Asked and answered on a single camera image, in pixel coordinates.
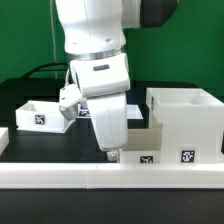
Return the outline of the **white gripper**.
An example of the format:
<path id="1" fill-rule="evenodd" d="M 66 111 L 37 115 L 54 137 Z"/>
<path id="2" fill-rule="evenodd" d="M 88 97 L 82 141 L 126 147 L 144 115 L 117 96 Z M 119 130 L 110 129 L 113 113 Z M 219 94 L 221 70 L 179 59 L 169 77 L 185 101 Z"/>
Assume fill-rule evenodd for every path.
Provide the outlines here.
<path id="1" fill-rule="evenodd" d="M 78 104 L 86 103 L 98 145 L 110 162 L 119 162 L 118 150 L 127 143 L 126 92 L 130 89 L 127 55 L 72 60 L 73 83 L 60 89 L 59 110 L 67 120 L 78 116 Z"/>

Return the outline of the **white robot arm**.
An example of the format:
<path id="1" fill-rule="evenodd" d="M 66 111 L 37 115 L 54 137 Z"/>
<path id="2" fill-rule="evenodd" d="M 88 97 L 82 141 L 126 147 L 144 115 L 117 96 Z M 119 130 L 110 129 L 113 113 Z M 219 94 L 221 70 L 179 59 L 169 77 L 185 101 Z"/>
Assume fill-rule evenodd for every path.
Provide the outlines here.
<path id="1" fill-rule="evenodd" d="M 69 70 L 60 89 L 59 109 L 68 120 L 88 108 L 99 148 L 110 161 L 127 144 L 130 89 L 126 28 L 164 25 L 179 0 L 56 0 L 65 35 Z"/>

